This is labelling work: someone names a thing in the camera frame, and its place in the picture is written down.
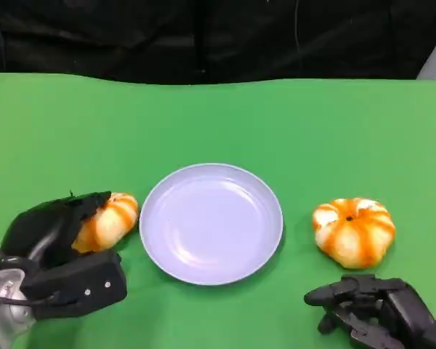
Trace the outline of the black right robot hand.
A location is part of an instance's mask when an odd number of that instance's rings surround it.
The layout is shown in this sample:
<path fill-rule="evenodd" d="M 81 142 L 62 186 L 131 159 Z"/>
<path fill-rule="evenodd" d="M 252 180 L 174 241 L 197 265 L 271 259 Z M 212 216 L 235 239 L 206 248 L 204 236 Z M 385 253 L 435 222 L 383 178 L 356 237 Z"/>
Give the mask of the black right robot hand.
<path fill-rule="evenodd" d="M 321 334 L 341 329 L 354 348 L 422 348 L 435 321 L 410 284 L 374 274 L 345 274 L 306 293 L 304 302 L 324 309 Z"/>

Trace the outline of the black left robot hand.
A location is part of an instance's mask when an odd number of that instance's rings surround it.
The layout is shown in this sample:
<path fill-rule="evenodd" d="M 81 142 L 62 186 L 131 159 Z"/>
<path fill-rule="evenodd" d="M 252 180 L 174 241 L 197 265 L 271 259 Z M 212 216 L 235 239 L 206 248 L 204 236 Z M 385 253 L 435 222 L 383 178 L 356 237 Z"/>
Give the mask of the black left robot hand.
<path fill-rule="evenodd" d="M 83 224 L 108 202 L 110 191 L 68 196 L 38 204 L 10 223 L 1 250 L 28 258 L 43 269 L 55 268 L 82 255 L 73 247 Z"/>

